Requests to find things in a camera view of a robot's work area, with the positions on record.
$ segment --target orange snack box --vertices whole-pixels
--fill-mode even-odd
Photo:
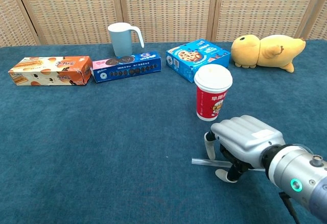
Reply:
[[[25,57],[8,73],[16,85],[86,85],[92,60],[78,57]]]

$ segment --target transparent straw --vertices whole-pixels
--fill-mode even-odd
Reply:
[[[232,166],[232,164],[227,161],[218,161],[218,160],[211,160],[211,159],[196,159],[196,158],[192,158],[192,164],[223,167],[223,168],[230,168]],[[265,169],[250,169],[250,170],[265,171]]]

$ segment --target paper cup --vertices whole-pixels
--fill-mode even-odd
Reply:
[[[215,120],[233,82],[229,70],[218,64],[204,65],[195,73],[194,82],[198,117],[204,121]]]

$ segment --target green indicator light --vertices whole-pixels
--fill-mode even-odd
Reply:
[[[292,179],[291,180],[291,187],[296,192],[301,192],[302,191],[302,183],[298,179]]]

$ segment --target cup lid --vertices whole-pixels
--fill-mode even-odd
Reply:
[[[233,78],[222,65],[207,64],[195,73],[194,82],[201,89],[217,92],[227,90],[232,85]]]

